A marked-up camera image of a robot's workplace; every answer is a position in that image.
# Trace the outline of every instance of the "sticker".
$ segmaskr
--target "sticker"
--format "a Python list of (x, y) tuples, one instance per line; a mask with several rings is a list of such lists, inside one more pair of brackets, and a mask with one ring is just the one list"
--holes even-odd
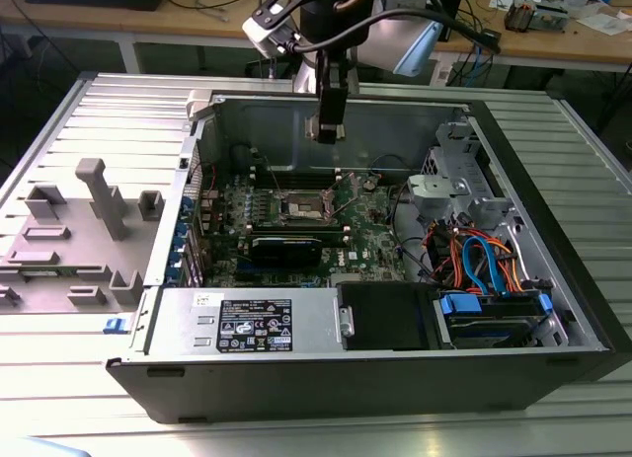
[(292, 301), (289, 299), (222, 300), (218, 322), (217, 349), (221, 353), (292, 351)]
[(216, 306), (217, 301), (221, 301), (223, 298), (223, 292), (197, 292), (194, 294), (194, 307)]
[(20, 271), (22, 276), (59, 276), (56, 271)]

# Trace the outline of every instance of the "workbench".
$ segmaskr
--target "workbench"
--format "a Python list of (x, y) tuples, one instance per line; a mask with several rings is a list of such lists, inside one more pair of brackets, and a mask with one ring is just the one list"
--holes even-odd
[[(136, 50), (136, 44), (139, 42), (252, 47), (242, 32), (241, 25), (252, 14), (257, 4), (257, 0), (243, 0), (226, 7), (225, 16), (229, 21), (223, 23), (198, 11), (178, 8), (167, 0), (163, 1), (155, 12), (31, 5), (24, 0), (16, 1), (50, 37), (116, 42), (128, 73), (142, 72), (142, 63)], [(193, 0), (176, 1), (187, 5), (193, 4)], [(219, 3), (227, 0), (205, 1)], [(503, 52), (495, 57), (495, 64), (622, 72), (632, 61), (630, 33), (609, 37), (575, 21), (569, 24), (563, 34), (512, 33), (505, 31), (505, 13), (488, 8), (490, 0), (470, 1), (474, 14), (485, 26), (503, 34)], [(632, 0), (612, 0), (612, 4), (632, 7)], [(464, 2), (461, 8), (467, 9)], [(39, 34), (10, 0), (0, 0), (0, 24), (6, 34), (24, 37)], [(438, 62), (434, 69), (432, 85), (444, 85), (452, 65), (464, 60), (471, 48), (471, 42), (459, 35), (453, 35), (448, 42), (439, 42), (431, 56)]]
[[(103, 158), (108, 182), (117, 184), (125, 198), (136, 199), (146, 189), (168, 195), (190, 130), (186, 103), (191, 90), (226, 89), (228, 81), (233, 90), (267, 91), (282, 85), (116, 74), (77, 81), (0, 189), (0, 255), (29, 214), (23, 200), (34, 183), (55, 183), (63, 195), (88, 197), (74, 175), (79, 158)], [(568, 104), (528, 91), (385, 85), (362, 85), (360, 90), (484, 101), (619, 321), (632, 333), (632, 180)], [(109, 317), (0, 315), (5, 433), (41, 436), (94, 457), (632, 452), (629, 364), (597, 383), (565, 386), (523, 412), (158, 424), (104, 368), (102, 360), (130, 340), (102, 334)]]

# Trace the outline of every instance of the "power supply label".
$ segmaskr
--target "power supply label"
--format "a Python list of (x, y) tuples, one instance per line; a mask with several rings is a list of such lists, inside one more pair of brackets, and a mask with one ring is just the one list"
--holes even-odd
[(292, 351), (292, 301), (222, 301), (216, 343), (221, 353)]

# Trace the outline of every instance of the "slotted aluminum surface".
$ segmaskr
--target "slotted aluminum surface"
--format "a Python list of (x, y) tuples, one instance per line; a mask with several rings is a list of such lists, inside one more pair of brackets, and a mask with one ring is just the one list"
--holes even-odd
[[(109, 180), (124, 196), (135, 198), (147, 185), (166, 192), (187, 134), (190, 90), (229, 86), (289, 88), (283, 82), (108, 74), (78, 83), (39, 139), (43, 148), (34, 158), (34, 177), (10, 179), (0, 191), (0, 248), (8, 248), (28, 214), (20, 196), (28, 193), (32, 179), (57, 180), (63, 190), (87, 194), (72, 175), (79, 156), (104, 157)], [(630, 181), (564, 104), (538, 92), (378, 85), (363, 90), (485, 101), (632, 332)], [(11, 192), (11, 186), (17, 188)], [(162, 425), (105, 372), (101, 360), (128, 341), (128, 336), (103, 336), (105, 320), (96, 314), (0, 316), (3, 431), (42, 436), (93, 456), (632, 454), (632, 365), (597, 383), (565, 386), (524, 412)]]

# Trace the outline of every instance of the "blue cable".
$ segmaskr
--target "blue cable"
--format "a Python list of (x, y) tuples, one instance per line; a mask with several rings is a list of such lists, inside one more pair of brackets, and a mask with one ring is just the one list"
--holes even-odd
[(470, 85), (472, 85), (472, 82), (474, 82), (474, 78), (475, 78), (474, 74), (476, 74), (478, 69), (481, 68), (478, 65), (480, 61), (481, 61), (481, 48), (476, 46), (476, 59), (474, 60), (474, 67), (472, 68), (472, 71), (470, 72), (470, 76), (467, 78), (465, 87), (469, 87)]
[(494, 255), (494, 249), (484, 238), (470, 237), (463, 244), (463, 269), (465, 269), (465, 273), (478, 287), (481, 288), (483, 294), (487, 294), (489, 292), (483, 281), (476, 277), (476, 274), (472, 271), (472, 265), (470, 265), (469, 249), (474, 242), (480, 243), (483, 246), (483, 251), (487, 255), (487, 263), (490, 266), (490, 277), (492, 278), (492, 285), (494, 286), (494, 289), (496, 289), (496, 292), (499, 294), (507, 292), (503, 277), (498, 274), (498, 270), (496, 269), (496, 256)]

